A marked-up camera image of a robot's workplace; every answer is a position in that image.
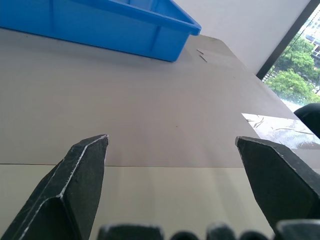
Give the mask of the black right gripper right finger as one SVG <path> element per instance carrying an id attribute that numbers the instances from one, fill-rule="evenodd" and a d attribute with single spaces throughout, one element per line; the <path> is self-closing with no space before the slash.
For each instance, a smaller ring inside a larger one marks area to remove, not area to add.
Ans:
<path id="1" fill-rule="evenodd" d="M 320 176 L 290 148 L 269 140 L 237 136 L 254 198 L 270 227 L 280 221 L 320 218 Z"/>

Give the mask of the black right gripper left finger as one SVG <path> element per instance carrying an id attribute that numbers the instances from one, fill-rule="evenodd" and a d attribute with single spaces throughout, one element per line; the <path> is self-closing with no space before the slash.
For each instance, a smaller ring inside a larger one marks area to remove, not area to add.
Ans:
<path id="1" fill-rule="evenodd" d="M 99 206 L 108 135 L 74 144 L 35 187 L 3 240 L 87 240 Z"/>

